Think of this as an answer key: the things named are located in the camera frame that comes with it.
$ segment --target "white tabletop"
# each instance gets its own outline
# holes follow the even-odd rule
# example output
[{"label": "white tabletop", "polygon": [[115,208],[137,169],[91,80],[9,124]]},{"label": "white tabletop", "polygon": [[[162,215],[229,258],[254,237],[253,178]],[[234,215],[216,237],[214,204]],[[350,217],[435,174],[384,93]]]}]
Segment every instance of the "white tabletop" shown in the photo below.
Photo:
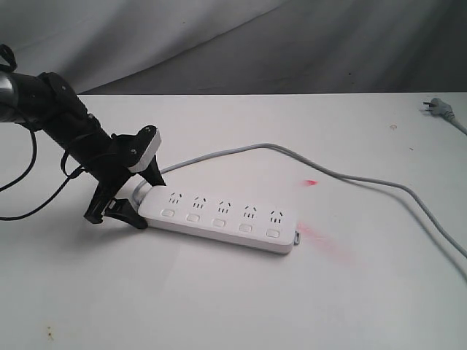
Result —
[{"label": "white tabletop", "polygon": [[[407,184],[467,246],[467,138],[421,111],[434,96],[467,125],[467,93],[82,100],[108,133],[160,128],[162,168],[273,142],[335,171]],[[0,183],[28,164],[28,138],[1,125]],[[63,181],[63,150],[43,133],[38,142],[35,169],[1,194],[0,215],[31,210]],[[467,285],[401,201],[467,263],[408,195],[345,184],[266,149],[165,178],[293,207],[301,244],[279,256],[110,218],[92,225],[82,214],[96,181],[84,174],[33,217],[0,222],[2,349],[466,348]]]}]

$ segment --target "white power strip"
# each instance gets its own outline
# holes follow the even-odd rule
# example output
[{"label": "white power strip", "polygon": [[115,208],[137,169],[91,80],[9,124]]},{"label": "white power strip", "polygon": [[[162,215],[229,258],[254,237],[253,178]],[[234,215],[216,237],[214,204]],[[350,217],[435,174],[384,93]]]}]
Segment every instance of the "white power strip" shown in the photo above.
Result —
[{"label": "white power strip", "polygon": [[287,254],[298,243],[295,213],[255,201],[157,186],[146,194],[138,213],[153,228],[280,254]]}]

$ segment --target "red stain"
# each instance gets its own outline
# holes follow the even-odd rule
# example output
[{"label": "red stain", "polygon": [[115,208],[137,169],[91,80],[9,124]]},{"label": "red stain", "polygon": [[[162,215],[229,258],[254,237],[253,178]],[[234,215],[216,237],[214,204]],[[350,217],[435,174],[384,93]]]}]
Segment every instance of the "red stain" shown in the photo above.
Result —
[{"label": "red stain", "polygon": [[303,186],[313,186],[314,184],[317,184],[318,181],[315,181],[315,180],[304,180],[302,182],[302,185]]},{"label": "red stain", "polygon": [[325,237],[318,232],[312,230],[304,223],[299,222],[297,230],[304,236],[308,236],[314,241],[314,245],[323,253],[339,260],[341,263],[353,263],[354,259],[349,252],[341,249],[332,238]]}]

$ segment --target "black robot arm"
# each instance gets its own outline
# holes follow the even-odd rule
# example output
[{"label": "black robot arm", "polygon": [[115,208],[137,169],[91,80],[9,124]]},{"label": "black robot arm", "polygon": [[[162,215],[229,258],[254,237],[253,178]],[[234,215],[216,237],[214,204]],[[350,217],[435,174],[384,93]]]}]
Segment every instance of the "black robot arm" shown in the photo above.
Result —
[{"label": "black robot arm", "polygon": [[129,200],[115,196],[135,174],[143,176],[152,186],[165,185],[155,158],[161,144],[158,129],[148,125],[134,136],[109,136],[58,74],[42,73],[38,77],[17,74],[13,72],[16,62],[11,49],[0,45],[0,55],[9,64],[0,65],[0,123],[18,123],[32,131],[43,130],[65,151],[61,162],[63,172],[71,155],[81,170],[99,182],[84,215],[88,221],[98,224],[106,216],[135,228],[146,228],[146,221]]}]

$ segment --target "gray fabric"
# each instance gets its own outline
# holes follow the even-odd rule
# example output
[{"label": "gray fabric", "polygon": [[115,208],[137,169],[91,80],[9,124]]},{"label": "gray fabric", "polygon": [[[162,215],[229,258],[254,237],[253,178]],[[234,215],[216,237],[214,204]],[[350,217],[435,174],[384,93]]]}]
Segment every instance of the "gray fabric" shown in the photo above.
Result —
[{"label": "gray fabric", "polygon": [[463,0],[7,2],[20,71],[79,92],[467,90]]}]

